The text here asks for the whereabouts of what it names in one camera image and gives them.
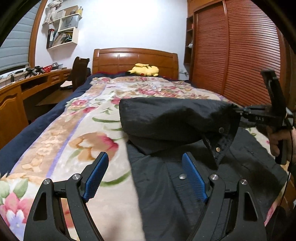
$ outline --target headboard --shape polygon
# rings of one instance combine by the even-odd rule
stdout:
[[[135,64],[149,64],[159,68],[159,75],[178,79],[178,55],[159,50],[141,48],[95,49],[93,74],[107,72],[116,74],[131,70]]]

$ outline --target bed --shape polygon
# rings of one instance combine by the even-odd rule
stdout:
[[[163,78],[126,76],[125,72],[136,63],[158,66]],[[92,70],[95,74],[72,96],[0,150],[0,214],[20,240],[42,181],[62,181],[81,173],[101,151],[108,154],[110,162],[96,196],[87,204],[93,220],[106,241],[145,240],[126,153],[127,137],[120,125],[120,99],[156,96],[228,101],[184,81],[172,81],[178,79],[178,57],[174,53],[136,48],[96,49]],[[255,128],[247,130],[269,152],[267,138]],[[266,223],[280,196],[270,208]],[[289,192],[285,208],[291,209],[294,199],[294,193]],[[67,201],[62,202],[71,237],[78,240]]]

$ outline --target navy blue bed sheet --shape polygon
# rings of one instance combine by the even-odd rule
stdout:
[[[118,74],[107,74],[107,73],[98,73],[92,76],[89,76],[85,83],[77,88],[73,94],[67,99],[59,102],[52,110],[48,113],[37,118],[33,123],[28,125],[25,129],[22,130],[14,139],[12,139],[6,146],[0,150],[0,177],[5,173],[9,173],[22,154],[32,145],[32,143],[41,135],[41,133],[58,118],[65,110],[66,102],[83,95],[90,87],[90,82],[95,77],[123,77],[126,76],[126,73]]]

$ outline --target red plastic basket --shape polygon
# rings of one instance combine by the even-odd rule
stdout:
[[[52,70],[52,65],[43,67],[43,70],[45,71],[45,73],[49,73]]]

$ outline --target white wall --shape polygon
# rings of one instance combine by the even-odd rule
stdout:
[[[53,62],[71,68],[75,57],[90,58],[94,49],[135,47],[177,53],[184,71],[187,0],[66,0],[60,9],[84,8],[77,46],[47,51],[48,26],[41,19],[36,44],[36,65]],[[181,74],[180,79],[187,79]]]

